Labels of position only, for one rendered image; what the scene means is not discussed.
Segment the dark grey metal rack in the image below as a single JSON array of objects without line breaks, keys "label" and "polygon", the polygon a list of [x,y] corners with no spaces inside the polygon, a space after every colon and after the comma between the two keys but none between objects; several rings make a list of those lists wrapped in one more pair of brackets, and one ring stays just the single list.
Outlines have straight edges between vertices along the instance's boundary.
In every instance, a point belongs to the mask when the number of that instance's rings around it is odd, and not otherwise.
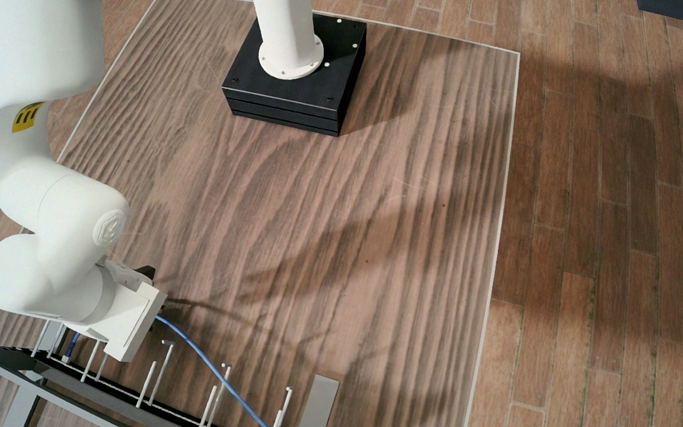
[{"label": "dark grey metal rack", "polygon": [[[212,389],[202,419],[154,400],[155,392],[157,392],[159,382],[162,380],[169,357],[173,352],[174,342],[162,341],[171,347],[159,378],[155,382],[154,392],[149,398],[144,394],[157,362],[154,361],[152,364],[143,391],[139,394],[101,376],[109,356],[107,353],[98,374],[89,371],[100,345],[99,340],[93,349],[86,369],[71,362],[71,348],[68,349],[65,356],[58,356],[68,330],[69,327],[64,323],[47,320],[34,349],[0,346],[0,375],[20,385],[2,427],[27,427],[40,397],[100,427],[130,427],[45,386],[47,379],[148,427],[218,427],[212,424],[212,418],[224,391],[225,384],[223,382],[208,422],[205,420],[212,399],[216,394],[217,386]],[[18,370],[25,370],[26,375]],[[336,380],[315,375],[311,394],[307,399],[299,427],[326,427],[337,391],[338,383]]]}]

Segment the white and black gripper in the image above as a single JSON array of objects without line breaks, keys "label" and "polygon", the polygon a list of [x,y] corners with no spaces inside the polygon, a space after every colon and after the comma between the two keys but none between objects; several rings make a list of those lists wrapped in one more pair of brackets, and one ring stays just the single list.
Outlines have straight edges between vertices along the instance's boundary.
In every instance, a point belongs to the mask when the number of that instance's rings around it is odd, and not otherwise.
[{"label": "white and black gripper", "polygon": [[[140,288],[140,285],[143,282],[154,286],[152,280],[154,279],[155,268],[149,265],[140,267],[138,269],[130,269],[130,267],[125,266],[123,264],[119,264],[118,262],[114,262],[113,260],[106,260],[106,263],[104,265],[106,269],[110,270],[110,273],[114,281],[121,285],[124,285],[126,288],[129,288],[130,290],[136,292],[136,290]],[[73,324],[67,323],[64,324],[72,330],[75,330],[76,332],[83,333],[87,337],[99,340],[104,349],[107,346],[107,343],[109,342],[109,339],[104,337],[101,333],[95,332],[95,330],[93,330],[89,326],[75,326]]]}]

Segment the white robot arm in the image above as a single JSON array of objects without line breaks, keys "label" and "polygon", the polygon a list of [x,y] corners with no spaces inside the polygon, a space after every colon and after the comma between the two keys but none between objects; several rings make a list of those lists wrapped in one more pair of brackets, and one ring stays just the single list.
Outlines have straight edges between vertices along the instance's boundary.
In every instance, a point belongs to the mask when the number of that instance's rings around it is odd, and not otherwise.
[{"label": "white robot arm", "polygon": [[[324,47],[311,0],[254,5],[263,69],[285,80],[315,71]],[[129,203],[53,161],[47,135],[52,101],[91,90],[104,70],[102,0],[0,0],[0,208],[36,233],[0,241],[0,309],[89,326],[110,339],[104,352],[131,362],[168,294],[114,281],[105,253]]]}]

